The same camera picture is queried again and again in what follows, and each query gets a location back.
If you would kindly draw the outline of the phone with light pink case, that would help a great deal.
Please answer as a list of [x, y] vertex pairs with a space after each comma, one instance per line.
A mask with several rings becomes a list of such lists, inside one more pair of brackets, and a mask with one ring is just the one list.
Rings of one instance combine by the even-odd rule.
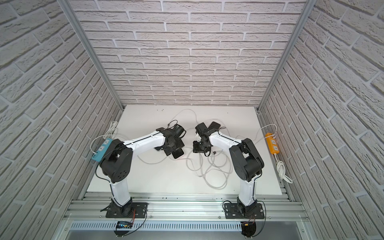
[[174, 159], [178, 159], [178, 158], [180, 158], [183, 155], [184, 155], [183, 149], [177, 149], [177, 150], [172, 152], [172, 156], [173, 156]]

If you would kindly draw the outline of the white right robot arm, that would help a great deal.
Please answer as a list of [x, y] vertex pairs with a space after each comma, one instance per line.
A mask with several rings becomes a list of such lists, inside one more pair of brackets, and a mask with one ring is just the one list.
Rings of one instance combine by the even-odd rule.
[[210, 154], [212, 148], [217, 147], [231, 158], [235, 173], [243, 181], [237, 198], [238, 209], [246, 214], [256, 207], [256, 179], [262, 175], [265, 164], [252, 140], [231, 138], [221, 134], [220, 128], [216, 122], [209, 127], [198, 124], [195, 130], [200, 140], [193, 142], [193, 152]]

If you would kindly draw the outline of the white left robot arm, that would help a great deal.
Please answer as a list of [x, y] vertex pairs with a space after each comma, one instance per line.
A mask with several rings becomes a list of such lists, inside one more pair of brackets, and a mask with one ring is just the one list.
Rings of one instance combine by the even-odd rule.
[[132, 160], [138, 155], [155, 149], [164, 151], [166, 156], [178, 159], [184, 155], [182, 141], [187, 131], [179, 124], [158, 128], [154, 132], [131, 141], [112, 140], [101, 157], [99, 166], [107, 176], [113, 194], [111, 206], [120, 212], [131, 210], [132, 198], [125, 178], [129, 175]]

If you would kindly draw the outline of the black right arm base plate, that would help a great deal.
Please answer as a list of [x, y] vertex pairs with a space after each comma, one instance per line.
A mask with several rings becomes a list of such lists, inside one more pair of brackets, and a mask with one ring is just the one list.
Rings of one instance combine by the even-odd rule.
[[250, 206], [244, 206], [242, 203], [232, 203], [224, 201], [222, 208], [226, 219], [265, 219], [265, 210], [260, 203], [253, 203]]

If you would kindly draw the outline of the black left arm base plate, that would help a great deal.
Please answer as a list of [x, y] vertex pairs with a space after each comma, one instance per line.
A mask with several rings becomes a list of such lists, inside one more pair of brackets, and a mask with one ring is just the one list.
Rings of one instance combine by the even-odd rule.
[[148, 203], [136, 202], [127, 203], [123, 207], [119, 207], [114, 201], [112, 201], [102, 211], [106, 212], [106, 218], [122, 219], [122, 218], [138, 218], [144, 219], [146, 217], [146, 210], [148, 209]]

